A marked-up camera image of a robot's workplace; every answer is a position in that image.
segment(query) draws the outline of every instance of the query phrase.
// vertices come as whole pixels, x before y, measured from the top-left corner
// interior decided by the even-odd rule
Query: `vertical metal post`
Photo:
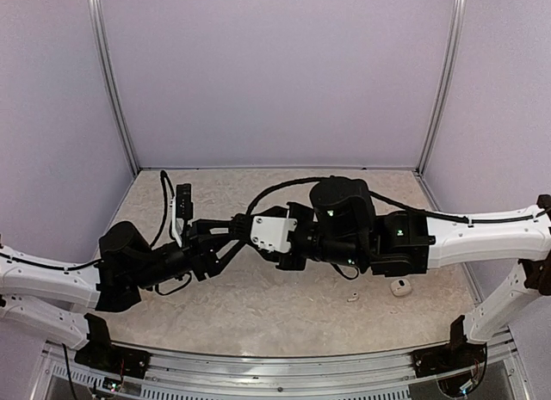
[[[105,25],[103,23],[101,0],[88,0],[88,6],[90,7],[90,19],[92,21],[92,28],[96,39],[96,48],[99,55],[100,65],[102,67],[103,80],[105,82],[105,88],[108,92],[109,102],[111,104],[111,109],[113,110],[113,116],[115,117],[115,124],[121,138],[125,156],[128,161],[128,166],[130,167],[133,176],[136,177],[139,173],[140,167],[135,149],[133,147],[132,139],[130,138],[130,132],[128,131],[127,123],[124,118],[124,113],[122,112],[121,99],[115,83],[115,75],[113,73],[113,66],[111,65],[111,58],[109,57],[107,36],[105,34]]]
[[[466,0],[454,0],[454,9],[452,12],[451,24],[449,26],[448,45],[444,56],[442,75],[440,76],[440,83],[438,84],[436,101],[430,115],[429,130],[424,140],[423,150],[417,166],[417,171],[421,177],[423,177],[426,171],[430,154],[434,148],[436,135],[442,121],[443,110],[448,97],[449,86],[454,74],[455,58],[457,56],[459,39],[461,36],[463,16],[465,15],[465,4]]]

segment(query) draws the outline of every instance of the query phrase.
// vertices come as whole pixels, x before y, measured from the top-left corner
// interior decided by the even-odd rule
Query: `table surface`
[[[229,219],[244,212],[266,187],[315,175],[362,178],[369,188],[411,206],[428,207],[408,171],[349,169],[217,169],[169,171],[173,183],[190,182],[196,218]],[[292,200],[309,205],[312,185],[286,188],[259,210]],[[375,202],[378,214],[392,207]],[[163,196],[157,171],[142,171],[114,224],[132,221],[151,241],[160,224]],[[169,242],[164,232],[159,243]],[[243,356],[319,356],[407,348],[446,340],[449,324],[473,300],[460,266],[412,275],[413,292],[390,292],[393,279],[370,271],[347,281],[329,264],[308,262],[302,272],[282,272],[246,247],[219,276],[192,283],[168,297],[142,291],[142,302],[122,313],[99,313],[111,337],[156,348]],[[177,285],[169,281],[164,290]],[[357,293],[358,299],[349,302]]]

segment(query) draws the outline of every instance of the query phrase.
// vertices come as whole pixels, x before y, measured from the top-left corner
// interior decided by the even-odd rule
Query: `robotic arm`
[[[511,212],[465,217],[398,204],[405,210],[376,215],[372,197],[387,199],[370,192],[363,180],[332,176],[306,182],[317,182],[310,192],[312,207],[289,202],[255,214],[250,208],[227,221],[193,223],[191,186],[178,185],[170,207],[173,242],[153,249],[124,221],[100,238],[102,259],[93,266],[2,247],[0,317],[75,348],[76,362],[106,371],[124,364],[127,375],[143,378],[149,354],[116,347],[101,318],[76,311],[120,312],[140,301],[140,289],[161,293],[159,286],[167,280],[190,280],[192,274],[198,281],[214,277],[245,245],[281,270],[304,270],[306,260],[312,260],[353,267],[359,274],[371,268],[385,276],[425,274],[460,262],[518,259],[484,303],[451,324],[449,343],[412,353],[416,374],[423,377],[483,362],[486,343],[497,330],[530,302],[551,295],[549,195]],[[225,232],[212,233],[214,229]],[[60,310],[41,298],[72,303],[73,309]]]

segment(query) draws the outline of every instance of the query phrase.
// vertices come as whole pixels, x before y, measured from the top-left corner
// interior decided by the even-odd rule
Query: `white round object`
[[[396,297],[404,297],[412,293],[412,284],[406,278],[398,278],[390,284],[390,291]]]

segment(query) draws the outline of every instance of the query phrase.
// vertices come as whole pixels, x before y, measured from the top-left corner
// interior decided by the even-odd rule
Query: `white wall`
[[[551,0],[467,0],[427,182],[448,212],[506,210],[551,194]],[[474,264],[488,295],[514,262]],[[511,326],[538,400],[551,398],[551,298]]]
[[[417,164],[453,0],[102,0],[144,167]]]
[[[86,0],[0,0],[0,232],[86,262],[131,182]],[[0,325],[0,398],[25,398],[43,341]]]

